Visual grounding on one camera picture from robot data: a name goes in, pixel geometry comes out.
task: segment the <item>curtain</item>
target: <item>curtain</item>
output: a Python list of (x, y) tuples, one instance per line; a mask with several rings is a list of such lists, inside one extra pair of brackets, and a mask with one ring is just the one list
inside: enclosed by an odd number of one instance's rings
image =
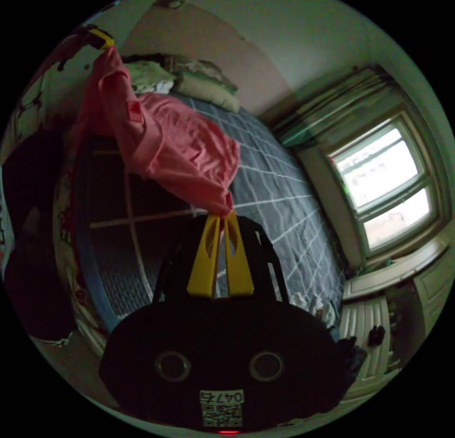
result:
[(396, 86), (382, 68), (365, 68), (316, 95), (273, 130), (286, 147), (313, 146), (320, 135), (386, 98)]

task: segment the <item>windowsill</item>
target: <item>windowsill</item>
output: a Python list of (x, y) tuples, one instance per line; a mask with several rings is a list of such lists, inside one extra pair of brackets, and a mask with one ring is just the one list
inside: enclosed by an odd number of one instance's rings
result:
[(440, 257), (455, 241), (455, 219), (423, 247), (371, 274), (362, 275), (345, 283), (343, 300), (377, 293), (407, 278), (414, 277)]

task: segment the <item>window frame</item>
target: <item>window frame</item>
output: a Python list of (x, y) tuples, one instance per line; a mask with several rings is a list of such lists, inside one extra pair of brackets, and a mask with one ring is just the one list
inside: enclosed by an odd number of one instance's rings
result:
[[(345, 197), (347, 198), (353, 214), (365, 261), (371, 258), (377, 258), (385, 252), (397, 249), (399, 246), (409, 242), (411, 239), (415, 239), (419, 233), (426, 231), (432, 225), (434, 226), (441, 216), (441, 197), (437, 177), (435, 177), (436, 175), (431, 162), (428, 161), (428, 152), (422, 151), (421, 142), (419, 146), (419, 141), (421, 141), (419, 139), (419, 134), (416, 131), (407, 111), (403, 107), (397, 108), (394, 112), (384, 115), (382, 121), (376, 120), (375, 122), (376, 123), (374, 125), (365, 127), (363, 134), (359, 134), (359, 132), (357, 132), (356, 137), (351, 138), (351, 140), (345, 142), (344, 145), (332, 150), (332, 152), (328, 154), (329, 158), (331, 158), (332, 161), (334, 161), (335, 158), (337, 161), (342, 161), (355, 153), (356, 150), (360, 150), (364, 146), (374, 142), (374, 138), (379, 139), (386, 132), (390, 131), (390, 129), (393, 129), (393, 126), (395, 126), (395, 128), (398, 128), (401, 139), (405, 141), (412, 155), (418, 175), (397, 187), (395, 190), (392, 190), (391, 192), (388, 192), (387, 194), (357, 208), (349, 193), (349, 188), (343, 179), (342, 173), (340, 173), (335, 163), (332, 163), (332, 168), (335, 170), (338, 179), (341, 181), (343, 189), (347, 191), (347, 193), (345, 193)], [(427, 190), (429, 213), (421, 220), (418, 220), (411, 225), (408, 229), (399, 233), (396, 237), (392, 237), (389, 240), (385, 240), (384, 243), (370, 248), (364, 223), (393, 209), (422, 189)]]

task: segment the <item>qr code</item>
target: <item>qr code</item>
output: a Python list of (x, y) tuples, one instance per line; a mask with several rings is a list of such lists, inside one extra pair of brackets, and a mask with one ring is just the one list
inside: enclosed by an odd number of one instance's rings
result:
[(202, 419), (205, 427), (241, 427), (242, 405), (202, 405)]

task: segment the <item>pillow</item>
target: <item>pillow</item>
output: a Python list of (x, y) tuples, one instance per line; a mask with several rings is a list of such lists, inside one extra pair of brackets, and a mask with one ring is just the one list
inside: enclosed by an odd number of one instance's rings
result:
[(164, 68), (175, 74), (190, 72), (203, 75), (207, 79), (213, 79), (221, 83), (231, 94), (235, 94), (238, 87), (231, 82), (221, 69), (209, 61), (190, 59), (183, 55), (173, 54), (164, 56)]
[(136, 93), (155, 92), (158, 83), (175, 81), (176, 77), (156, 62), (141, 60), (125, 64), (131, 77), (131, 87)]
[(187, 97), (196, 98), (220, 106), (226, 111), (238, 112), (240, 108), (237, 97), (229, 93), (218, 83), (207, 79), (201, 79), (195, 74), (181, 74), (172, 90), (181, 93), (182, 95), (186, 95)]

